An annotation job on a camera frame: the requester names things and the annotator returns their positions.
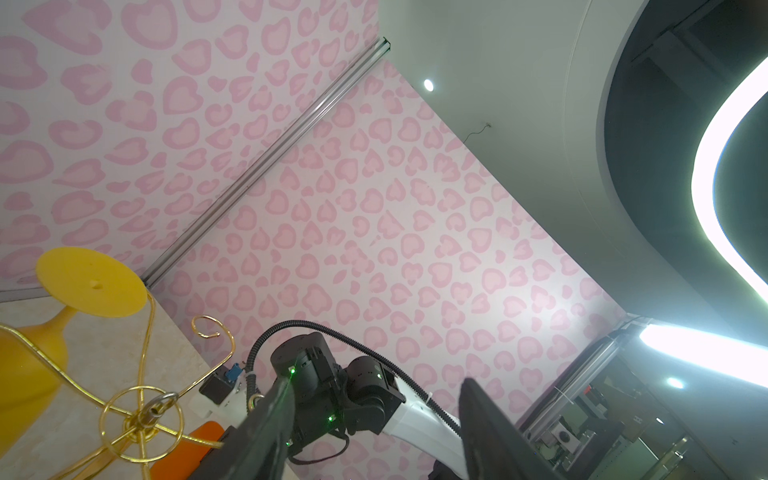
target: wall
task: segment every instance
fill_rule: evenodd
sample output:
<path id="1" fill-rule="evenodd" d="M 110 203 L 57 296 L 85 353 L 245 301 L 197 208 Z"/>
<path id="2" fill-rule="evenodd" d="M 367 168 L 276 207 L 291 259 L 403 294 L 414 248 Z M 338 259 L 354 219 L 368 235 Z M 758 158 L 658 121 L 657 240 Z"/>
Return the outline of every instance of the wall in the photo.
<path id="1" fill-rule="evenodd" d="M 372 41 L 375 0 L 9 0 L 0 290 L 61 245 L 142 272 Z"/>
<path id="2" fill-rule="evenodd" d="M 473 376 L 518 418 L 623 312 L 525 213 L 394 67 L 383 62 L 257 183 L 156 292 L 185 319 L 206 312 L 237 338 L 237 359 L 281 320 L 311 319 L 401 365 L 450 412 Z M 262 348 L 268 357 L 289 336 Z M 345 365 L 359 354 L 329 341 Z M 333 439 L 302 458 L 336 451 Z M 355 435 L 304 478 L 424 478 L 404 442 Z"/>

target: robotic arm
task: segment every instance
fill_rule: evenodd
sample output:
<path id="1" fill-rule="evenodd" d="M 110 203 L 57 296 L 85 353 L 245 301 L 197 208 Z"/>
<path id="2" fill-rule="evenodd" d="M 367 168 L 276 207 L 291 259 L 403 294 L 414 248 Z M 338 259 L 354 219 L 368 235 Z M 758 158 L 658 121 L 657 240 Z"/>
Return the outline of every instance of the robotic arm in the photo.
<path id="1" fill-rule="evenodd" d="M 459 478 L 468 478 L 458 434 L 379 360 L 360 356 L 343 369 L 323 335 L 314 332 L 288 339 L 275 349 L 270 361 L 278 376 L 290 381 L 296 398 L 288 442 L 291 462 L 316 462 L 294 456 L 325 434 L 349 445 L 347 435 L 369 430 L 404 440 L 438 459 Z M 451 419 L 458 424 L 455 417 Z"/>

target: electronic device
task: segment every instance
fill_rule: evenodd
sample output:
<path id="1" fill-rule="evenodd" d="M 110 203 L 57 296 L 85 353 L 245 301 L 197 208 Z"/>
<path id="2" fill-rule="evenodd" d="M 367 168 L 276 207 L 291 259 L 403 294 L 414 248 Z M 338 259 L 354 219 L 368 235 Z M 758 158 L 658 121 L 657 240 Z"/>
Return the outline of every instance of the electronic device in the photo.
<path id="1" fill-rule="evenodd" d="M 349 445 L 349 435 L 362 430 L 387 433 L 435 457 L 431 480 L 562 479 L 475 380 L 462 384 L 459 429 L 458 419 L 437 406 L 397 365 L 341 333 L 305 320 L 278 323 L 254 343 L 245 366 L 249 402 L 262 396 L 253 374 L 260 347 L 275 332 L 295 326 L 319 332 L 294 336 L 275 349 L 270 358 L 277 373 L 274 385 L 251 404 L 237 432 L 203 460 L 192 480 L 274 480 L 282 475 L 286 458 L 306 465 L 346 449 L 327 458 L 295 458 L 321 436 L 334 435 Z M 320 332 L 367 355 L 342 368 Z"/>

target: electrical wire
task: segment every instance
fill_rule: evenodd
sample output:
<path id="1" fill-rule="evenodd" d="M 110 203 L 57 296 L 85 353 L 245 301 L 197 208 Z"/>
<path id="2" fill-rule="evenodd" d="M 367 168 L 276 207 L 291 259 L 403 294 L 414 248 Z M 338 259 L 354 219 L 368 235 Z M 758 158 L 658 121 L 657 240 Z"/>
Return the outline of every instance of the electrical wire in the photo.
<path id="1" fill-rule="evenodd" d="M 395 373 L 395 375 L 400 377 L 403 382 L 408 384 L 408 386 L 411 387 L 414 392 L 416 392 L 416 394 L 424 401 L 424 403 L 426 403 L 427 406 L 430 409 L 432 409 L 435 412 L 435 414 L 437 414 L 437 416 L 440 417 L 442 421 L 445 422 L 446 425 L 448 425 L 448 427 L 450 427 L 451 430 L 456 432 L 456 435 L 458 435 L 459 437 L 462 436 L 461 429 L 459 428 L 458 423 L 456 423 L 456 421 L 454 421 L 454 419 L 445 410 L 443 410 L 442 407 L 438 405 L 437 402 L 435 402 L 435 400 L 432 399 L 432 397 L 418 383 L 416 383 L 414 379 L 412 379 L 407 373 L 403 372 L 402 369 L 400 369 L 400 367 L 395 365 L 386 357 L 374 352 L 373 350 L 363 345 L 362 343 L 357 342 L 349 338 L 348 336 L 335 331 L 334 329 L 328 328 L 327 326 L 320 325 L 319 323 L 310 322 L 308 320 L 294 319 L 294 320 L 286 320 L 284 322 L 276 323 L 275 325 L 272 325 L 270 328 L 268 328 L 264 333 L 262 333 L 261 336 L 256 340 L 256 342 L 251 347 L 250 352 L 248 353 L 248 360 L 246 360 L 246 363 L 245 363 L 246 398 L 250 398 L 252 395 L 258 392 L 258 388 L 256 387 L 256 375 L 251 375 L 250 372 L 253 371 L 253 363 L 256 361 L 256 355 L 261 349 L 262 345 L 266 342 L 268 338 L 270 338 L 275 333 L 279 332 L 282 329 L 292 328 L 292 327 L 303 327 L 303 328 L 317 330 L 337 340 L 341 340 L 342 342 L 346 343 L 352 348 L 357 349 L 360 352 L 363 352 L 366 355 L 371 356 L 374 359 L 380 361 L 382 364 L 384 364 L 390 370 L 392 370 Z"/>
<path id="2" fill-rule="evenodd" d="M 480 135 L 480 134 L 481 134 L 483 131 L 485 131 L 485 129 L 486 129 L 486 128 L 488 128 L 488 127 L 490 127 L 490 126 L 491 126 L 491 124 L 489 124 L 489 123 L 486 123 L 486 124 L 485 124 L 485 126 L 482 128 L 482 130 L 480 130 L 480 131 L 473 131 L 472 133 L 470 133 L 469 135 L 467 135 L 467 137 L 464 139 L 464 141 L 463 141 L 462 143 L 463 143 L 463 144 L 466 144 L 466 143 L 467 143 L 467 140 L 469 140 L 469 138 L 470 138 L 472 135 Z"/>

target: recessed ceiling light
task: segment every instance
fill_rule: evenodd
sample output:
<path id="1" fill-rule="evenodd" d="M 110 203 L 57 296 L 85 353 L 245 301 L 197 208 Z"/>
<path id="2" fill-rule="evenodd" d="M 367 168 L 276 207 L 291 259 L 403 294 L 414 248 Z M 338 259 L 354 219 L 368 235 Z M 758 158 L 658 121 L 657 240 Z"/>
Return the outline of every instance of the recessed ceiling light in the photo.
<path id="1" fill-rule="evenodd" d="M 717 219 L 714 183 L 717 165 L 733 131 L 752 107 L 768 92 L 768 58 L 736 87 L 712 118 L 699 143 L 690 181 L 694 210 L 707 238 L 763 300 L 768 302 L 768 284 L 733 248 Z"/>
<path id="2" fill-rule="evenodd" d="M 685 388 L 685 384 L 683 384 L 680 380 L 674 379 L 672 377 L 667 379 L 667 384 L 669 386 L 672 386 L 672 387 L 676 388 L 676 389 Z"/>

